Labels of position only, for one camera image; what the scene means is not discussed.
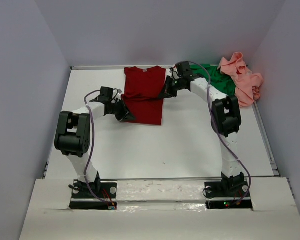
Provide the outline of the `red t-shirt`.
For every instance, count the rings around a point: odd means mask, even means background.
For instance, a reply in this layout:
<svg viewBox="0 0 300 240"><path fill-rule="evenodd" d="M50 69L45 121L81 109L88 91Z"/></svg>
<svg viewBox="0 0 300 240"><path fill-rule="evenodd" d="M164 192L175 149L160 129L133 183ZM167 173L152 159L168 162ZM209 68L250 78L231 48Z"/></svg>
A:
<svg viewBox="0 0 300 240"><path fill-rule="evenodd" d="M147 69L134 66L126 67L124 74L125 86L121 98L135 117L130 123L160 126L164 100L158 96L165 84L166 69L160 66Z"/></svg>

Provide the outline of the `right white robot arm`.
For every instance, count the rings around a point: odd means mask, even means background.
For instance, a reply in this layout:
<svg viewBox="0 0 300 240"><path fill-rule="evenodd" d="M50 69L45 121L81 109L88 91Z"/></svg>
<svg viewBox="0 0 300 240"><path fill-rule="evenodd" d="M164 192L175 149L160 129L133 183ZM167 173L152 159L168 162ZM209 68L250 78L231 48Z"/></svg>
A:
<svg viewBox="0 0 300 240"><path fill-rule="evenodd" d="M205 183L202 191L207 199L246 198L251 187L251 175L238 157L237 135L242 124L239 100L211 85L211 76L194 73L190 61L181 61L170 68L159 94L161 99L175 98L178 91L188 90L207 103L211 127L216 133L221 149L222 170L220 181Z"/></svg>

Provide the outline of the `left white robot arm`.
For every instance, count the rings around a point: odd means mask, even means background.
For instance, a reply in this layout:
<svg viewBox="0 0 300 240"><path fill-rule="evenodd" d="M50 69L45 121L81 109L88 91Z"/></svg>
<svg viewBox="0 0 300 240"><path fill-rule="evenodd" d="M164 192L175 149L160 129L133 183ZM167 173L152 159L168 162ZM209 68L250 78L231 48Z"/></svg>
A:
<svg viewBox="0 0 300 240"><path fill-rule="evenodd" d="M92 163L95 120L107 115L115 116L118 122L135 120L121 95L121 89L104 86L88 93L83 98L83 107L60 112L54 138L55 149L68 158L77 174L77 184L70 185L71 189L101 202L106 201L98 196L102 190L101 177Z"/></svg>

